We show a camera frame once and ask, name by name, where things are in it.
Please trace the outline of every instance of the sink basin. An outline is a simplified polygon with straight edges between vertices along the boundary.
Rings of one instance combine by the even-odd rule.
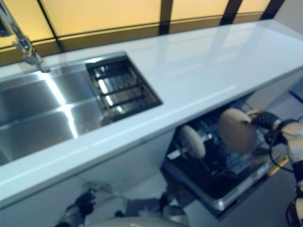
[[[17,75],[0,83],[0,165],[160,104],[123,52]]]

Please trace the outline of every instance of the cable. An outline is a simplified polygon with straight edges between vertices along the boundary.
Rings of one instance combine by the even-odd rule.
[[[273,146],[274,146],[274,143],[275,143],[275,141],[276,141],[276,138],[277,138],[278,134],[279,134],[279,131],[274,135],[273,139],[271,140],[269,149],[268,149],[268,154],[269,154],[270,160],[271,160],[271,162],[272,162],[273,164],[275,164],[275,165],[276,165],[277,167],[279,167],[280,169],[283,169],[283,170],[288,171],[288,172],[290,172],[290,173],[294,173],[293,170],[288,169],[288,168],[285,168],[285,167],[283,167],[283,166],[280,166],[280,165],[274,160],[274,158],[273,158],[273,150],[272,150],[272,149],[273,149]]]
[[[289,219],[289,210],[290,210],[290,206],[291,206],[291,203],[287,206],[287,209],[286,209],[286,212],[285,212],[285,218],[286,218],[286,222],[288,224],[289,227],[292,227],[292,224],[291,224],[291,221]]]

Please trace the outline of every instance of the white countertop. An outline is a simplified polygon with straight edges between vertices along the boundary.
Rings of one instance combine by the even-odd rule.
[[[268,20],[104,45],[45,58],[52,65],[125,51],[163,105],[1,166],[1,206],[293,70],[303,71],[302,37]],[[1,67],[0,75],[10,77],[21,69],[28,66],[18,63]]]

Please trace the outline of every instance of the cabinet door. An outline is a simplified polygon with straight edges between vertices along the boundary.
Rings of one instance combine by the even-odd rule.
[[[134,186],[160,169],[175,130],[125,151],[81,174],[84,180],[106,185],[115,192]]]
[[[257,90],[247,100],[247,103],[256,109],[267,109],[284,92],[290,90],[299,80],[303,78],[303,70],[299,70],[283,79],[275,81],[259,90]]]
[[[0,210],[2,227],[51,227],[84,191],[85,182],[69,178]]]

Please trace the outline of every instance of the faucet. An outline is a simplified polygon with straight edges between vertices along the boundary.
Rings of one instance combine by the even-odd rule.
[[[43,60],[36,48],[29,38],[22,33],[3,0],[0,0],[0,37],[13,34],[17,38],[13,41],[13,45],[23,53],[24,61],[30,65],[36,65],[41,72],[49,72],[50,69],[47,66],[42,66]]]

